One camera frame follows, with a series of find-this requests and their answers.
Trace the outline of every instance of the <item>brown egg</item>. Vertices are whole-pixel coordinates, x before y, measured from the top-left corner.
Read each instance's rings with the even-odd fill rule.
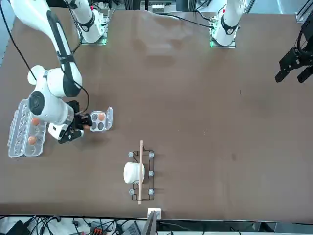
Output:
[[[39,123],[40,123],[39,118],[37,118],[37,117],[32,118],[31,124],[33,124],[34,126],[38,126]]]
[[[34,144],[36,143],[36,140],[37,140],[37,138],[36,138],[35,136],[30,136],[30,137],[28,138],[28,143],[29,143],[30,145],[34,145]]]
[[[104,120],[104,113],[99,113],[98,119],[99,119],[99,121],[103,121]]]

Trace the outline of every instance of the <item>cup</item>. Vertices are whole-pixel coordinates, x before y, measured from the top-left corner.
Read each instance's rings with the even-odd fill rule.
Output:
[[[145,176],[145,167],[142,164],[142,182]],[[128,162],[124,167],[124,181],[126,184],[139,184],[139,163]]]

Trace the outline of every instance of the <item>wooden skewer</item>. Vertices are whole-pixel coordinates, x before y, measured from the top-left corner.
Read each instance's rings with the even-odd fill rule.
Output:
[[[139,195],[138,204],[141,205],[142,194],[142,153],[143,153],[143,141],[140,141],[140,155],[139,155]]]

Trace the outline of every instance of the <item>small egg tray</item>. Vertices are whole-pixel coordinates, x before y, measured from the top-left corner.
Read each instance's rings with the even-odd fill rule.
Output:
[[[93,111],[91,113],[92,126],[90,130],[93,132],[105,132],[113,126],[114,111],[112,107],[107,109],[107,113],[104,111]]]
[[[22,100],[10,126],[9,157],[37,157],[43,152],[47,122],[39,121],[35,126],[31,122],[33,117],[35,116],[28,107],[28,99]],[[29,144],[29,137],[34,137],[33,145]]]

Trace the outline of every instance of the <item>brown table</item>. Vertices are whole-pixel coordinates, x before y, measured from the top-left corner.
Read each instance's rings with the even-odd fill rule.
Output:
[[[56,10],[75,46],[70,14]],[[193,19],[193,13],[182,16]],[[197,16],[201,23],[205,21]],[[33,87],[10,42],[0,70],[0,212],[105,217],[311,222],[313,82],[278,61],[300,25],[292,15],[243,15],[237,48],[210,48],[207,28],[143,11],[116,11],[105,47],[75,54],[89,110],[114,108],[114,126],[42,156],[11,159],[14,110]],[[50,40],[16,20],[30,66],[59,66]],[[80,93],[78,100],[86,104]],[[154,201],[139,206],[123,181],[139,140],[156,152]]]

